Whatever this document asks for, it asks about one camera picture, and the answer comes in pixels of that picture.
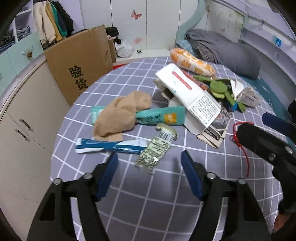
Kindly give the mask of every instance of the teal toothpaste tube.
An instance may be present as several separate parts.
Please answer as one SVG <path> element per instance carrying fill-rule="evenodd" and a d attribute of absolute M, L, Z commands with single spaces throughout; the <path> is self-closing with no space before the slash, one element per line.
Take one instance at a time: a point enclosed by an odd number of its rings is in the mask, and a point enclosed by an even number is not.
<path fill-rule="evenodd" d="M 104 106 L 95 106 L 91 108 L 91 120 L 93 125 L 104 108 Z M 175 106 L 142 110 L 136 113 L 136 122 L 142 125 L 156 125 L 158 123 L 164 123 L 166 125 L 183 125 L 185 122 L 185 107 Z"/>

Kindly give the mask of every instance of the butterfly sticker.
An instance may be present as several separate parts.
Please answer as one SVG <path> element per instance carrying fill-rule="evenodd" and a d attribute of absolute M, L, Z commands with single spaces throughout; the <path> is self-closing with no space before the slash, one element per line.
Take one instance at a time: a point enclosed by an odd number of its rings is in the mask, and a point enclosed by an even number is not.
<path fill-rule="evenodd" d="M 136 11 L 133 10 L 132 13 L 131 13 L 131 17 L 134 18 L 135 20 L 137 20 L 140 17 L 142 17 L 142 14 L 136 14 Z"/>

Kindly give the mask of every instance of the mint green drawer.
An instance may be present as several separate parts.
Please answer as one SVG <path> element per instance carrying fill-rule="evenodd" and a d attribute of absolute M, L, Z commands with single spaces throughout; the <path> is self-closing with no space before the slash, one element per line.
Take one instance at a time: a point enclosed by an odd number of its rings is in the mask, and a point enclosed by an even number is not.
<path fill-rule="evenodd" d="M 0 96 L 13 81 L 16 74 L 10 63 L 7 51 L 0 55 Z"/>
<path fill-rule="evenodd" d="M 19 74 L 35 58 L 43 53 L 38 32 L 23 38 L 21 41 L 12 45 L 7 51 L 15 73 Z M 27 57 L 28 51 L 33 52 L 32 58 Z"/>

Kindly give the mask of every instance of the green plush toy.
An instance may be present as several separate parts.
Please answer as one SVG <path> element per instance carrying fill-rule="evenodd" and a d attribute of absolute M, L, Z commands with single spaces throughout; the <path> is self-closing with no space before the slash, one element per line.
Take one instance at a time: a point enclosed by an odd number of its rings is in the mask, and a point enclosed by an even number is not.
<path fill-rule="evenodd" d="M 228 87 L 226 85 L 226 84 L 230 84 L 229 79 L 213 80 L 211 77 L 202 76 L 202 75 L 194 75 L 193 77 L 197 80 L 202 81 L 202 82 L 210 83 L 211 93 L 215 98 L 218 98 L 218 99 L 226 98 L 227 101 L 232 106 L 235 105 L 236 101 L 231 96 L 232 91 L 231 91 L 231 89 L 228 90 Z M 246 111 L 246 106 L 244 104 L 238 102 L 237 106 L 242 113 Z"/>

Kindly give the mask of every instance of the toothpaste tube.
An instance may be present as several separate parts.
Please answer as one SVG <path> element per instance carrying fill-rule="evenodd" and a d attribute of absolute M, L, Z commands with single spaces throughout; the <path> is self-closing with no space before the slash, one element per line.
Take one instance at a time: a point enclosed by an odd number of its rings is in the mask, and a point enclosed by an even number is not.
<path fill-rule="evenodd" d="M 76 141 L 75 152 L 85 153 L 105 150 L 140 154 L 146 147 L 147 142 L 142 139 L 121 142 L 107 142 L 78 138 Z"/>

